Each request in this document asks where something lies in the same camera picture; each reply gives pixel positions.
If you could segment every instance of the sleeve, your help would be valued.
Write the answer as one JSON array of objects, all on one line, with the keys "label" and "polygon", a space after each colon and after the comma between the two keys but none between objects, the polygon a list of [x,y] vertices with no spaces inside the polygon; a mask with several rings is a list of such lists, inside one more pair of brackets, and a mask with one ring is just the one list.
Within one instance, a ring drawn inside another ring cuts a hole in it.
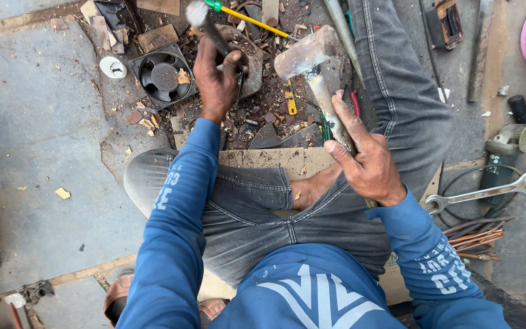
[{"label": "sleeve", "polygon": [[416,323],[421,328],[508,328],[502,307],[483,298],[448,238],[407,190],[401,203],[373,208],[366,214],[370,219],[379,217],[384,224],[413,298]]},{"label": "sleeve", "polygon": [[212,192],[220,131],[199,118],[170,165],[137,254],[135,276],[117,329],[199,328],[203,275],[202,212]]}]

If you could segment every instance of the open-end wrench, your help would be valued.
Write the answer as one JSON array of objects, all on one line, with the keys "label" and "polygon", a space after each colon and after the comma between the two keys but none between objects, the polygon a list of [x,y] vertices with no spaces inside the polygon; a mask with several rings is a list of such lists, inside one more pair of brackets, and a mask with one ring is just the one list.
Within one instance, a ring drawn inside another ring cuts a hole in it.
[{"label": "open-end wrench", "polygon": [[476,200],[476,199],[481,199],[481,198],[486,198],[486,197],[498,196],[499,194],[514,193],[514,192],[521,192],[521,193],[526,194],[526,173],[521,175],[521,177],[519,177],[519,179],[517,179],[513,183],[491,187],[486,190],[479,190],[479,191],[474,191],[470,193],[464,193],[464,194],[460,194],[454,197],[442,197],[438,194],[433,194],[431,196],[428,196],[426,198],[426,204],[434,202],[437,204],[437,207],[429,209],[427,213],[430,215],[439,214],[442,212],[442,210],[445,207],[451,204],[460,203],[464,201],[471,201],[471,200]]}]

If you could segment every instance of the gray jeans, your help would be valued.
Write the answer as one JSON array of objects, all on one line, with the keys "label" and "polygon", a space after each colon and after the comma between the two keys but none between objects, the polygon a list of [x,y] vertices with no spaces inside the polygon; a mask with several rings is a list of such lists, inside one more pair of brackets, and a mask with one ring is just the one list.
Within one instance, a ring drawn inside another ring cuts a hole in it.
[{"label": "gray jeans", "polygon": [[[452,141],[454,110],[440,101],[434,81],[425,77],[391,0],[350,0],[349,7],[362,74],[379,117],[379,127],[371,132],[387,138],[403,182],[420,198]],[[142,153],[125,172],[125,189],[146,217],[176,154],[168,149]],[[292,206],[284,168],[220,165],[202,216],[205,268],[236,287],[270,252],[317,242],[348,251],[371,273],[384,273],[391,254],[384,226],[367,219],[365,200],[343,174],[297,215],[285,218],[268,210]]]}]

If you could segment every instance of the cooling fan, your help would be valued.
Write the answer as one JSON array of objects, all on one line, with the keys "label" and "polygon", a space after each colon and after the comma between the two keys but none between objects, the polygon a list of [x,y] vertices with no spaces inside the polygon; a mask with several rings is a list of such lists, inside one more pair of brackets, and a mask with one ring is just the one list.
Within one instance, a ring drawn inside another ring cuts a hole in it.
[{"label": "cooling fan", "polygon": [[[194,75],[177,44],[132,60],[129,67],[157,109],[166,108],[198,91]],[[189,74],[190,83],[178,83],[180,69]]]}]

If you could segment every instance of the hand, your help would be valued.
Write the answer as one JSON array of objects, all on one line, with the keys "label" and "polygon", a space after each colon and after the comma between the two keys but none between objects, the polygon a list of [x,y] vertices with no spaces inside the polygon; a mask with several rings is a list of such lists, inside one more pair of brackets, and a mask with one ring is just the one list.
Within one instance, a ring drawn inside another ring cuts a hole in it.
[{"label": "hand", "polygon": [[217,125],[224,120],[226,112],[238,93],[237,63],[241,58],[240,50],[234,50],[224,59],[224,69],[216,69],[216,45],[204,36],[198,47],[194,78],[202,96],[201,118],[206,118]]},{"label": "hand", "polygon": [[364,124],[342,101],[344,90],[332,96],[332,106],[354,141],[358,154],[352,157],[346,148],[335,140],[327,140],[324,147],[344,170],[352,189],[381,206],[390,207],[403,201],[407,189],[399,178],[399,172],[383,135],[369,133]]}]

